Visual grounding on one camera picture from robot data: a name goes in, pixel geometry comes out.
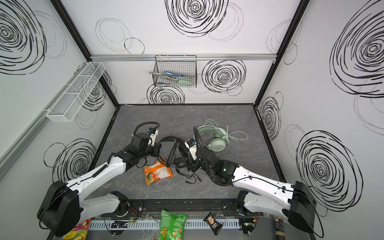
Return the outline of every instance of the white wire basket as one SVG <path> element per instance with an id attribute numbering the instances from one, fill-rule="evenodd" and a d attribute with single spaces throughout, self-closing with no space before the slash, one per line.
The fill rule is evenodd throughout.
<path id="1" fill-rule="evenodd" d="M 46 116 L 52 122 L 71 122 L 104 72 L 102 62 L 87 63 Z"/>

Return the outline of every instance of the wire basket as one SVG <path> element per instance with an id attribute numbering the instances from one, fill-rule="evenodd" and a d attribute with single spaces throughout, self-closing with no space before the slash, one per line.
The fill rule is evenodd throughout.
<path id="1" fill-rule="evenodd" d="M 104 72 L 102 62 L 87 63 L 46 116 L 52 122 L 71 122 Z"/>
<path id="2" fill-rule="evenodd" d="M 156 55 L 152 74 L 155 86 L 170 84 L 195 88 L 197 82 L 196 55 Z"/>

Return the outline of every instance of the orange snack bag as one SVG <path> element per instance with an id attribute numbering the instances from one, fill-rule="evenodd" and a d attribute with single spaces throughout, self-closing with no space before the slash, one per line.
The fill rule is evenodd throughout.
<path id="1" fill-rule="evenodd" d="M 144 174 L 147 185 L 153 183 L 154 181 L 173 176 L 170 168 L 162 165 L 159 161 L 155 162 L 155 164 L 151 166 L 145 167 Z"/>

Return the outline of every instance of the headphone ear cup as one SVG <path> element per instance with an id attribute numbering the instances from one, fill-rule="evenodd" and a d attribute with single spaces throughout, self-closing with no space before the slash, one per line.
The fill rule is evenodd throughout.
<path id="1" fill-rule="evenodd" d="M 212 139 L 208 144 L 208 148 L 214 152 L 220 152 L 225 148 L 225 141 L 222 138 Z"/>
<path id="2" fill-rule="evenodd" d="M 214 130 L 214 135 L 218 138 L 223 138 L 224 140 L 226 140 L 226 142 L 228 142 L 228 139 L 227 139 L 227 132 L 221 128 L 221 127 L 218 127 Z"/>
<path id="3" fill-rule="evenodd" d="M 188 157 L 188 149 L 184 145 L 184 143 L 179 144 L 179 151 L 180 151 L 181 155 L 183 155 L 183 157 Z"/>

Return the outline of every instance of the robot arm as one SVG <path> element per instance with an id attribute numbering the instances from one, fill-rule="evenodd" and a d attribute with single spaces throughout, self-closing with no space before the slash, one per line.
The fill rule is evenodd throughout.
<path id="1" fill-rule="evenodd" d="M 268 179 L 232 161 L 219 159 L 201 144 L 197 127 L 194 127 L 194 136 L 196 140 L 190 139 L 185 146 L 179 148 L 182 155 L 187 157 L 187 169 L 193 172 L 204 170 L 220 186 L 232 185 L 249 190 L 241 191 L 237 198 L 239 213 L 247 215 L 264 212 L 278 215 L 294 227 L 313 233 L 317 201 L 305 184 L 296 181 L 293 185 Z"/>
<path id="2" fill-rule="evenodd" d="M 136 133 L 140 126 L 157 124 L 147 133 Z M 112 153 L 107 162 L 89 173 L 70 180 L 67 183 L 53 183 L 41 204 L 37 218 L 56 236 L 63 236 L 79 222 L 104 213 L 124 216 L 129 208 L 128 199 L 122 193 L 110 194 L 94 199 L 87 196 L 98 187 L 122 174 L 147 156 L 159 156 L 160 144 L 155 142 L 159 124 L 142 123 L 136 127 L 131 144 L 117 153 Z M 301 182 L 295 185 L 268 179 L 244 167 L 219 159 L 214 152 L 199 144 L 197 128 L 194 127 L 197 141 L 190 139 L 179 145 L 188 170 L 204 170 L 210 179 L 220 185 L 233 185 L 249 190 L 241 191 L 237 199 L 240 214 L 264 212 L 288 219 L 294 227 L 313 232 L 316 201 L 311 192 Z"/>
<path id="3" fill-rule="evenodd" d="M 147 133 L 136 133 L 139 127 L 146 124 L 157 124 L 157 127 L 149 128 Z M 60 237 L 71 231 L 77 223 L 91 217 L 104 213 L 125 215 L 129 208 L 128 199 L 120 192 L 113 191 L 103 197 L 85 199 L 110 179 L 137 165 L 141 159 L 158 157 L 161 147 L 156 143 L 158 127 L 157 122 L 140 124 L 134 130 L 131 143 L 121 151 L 111 153 L 107 162 L 66 183 L 53 183 L 38 211 L 39 221 Z"/>

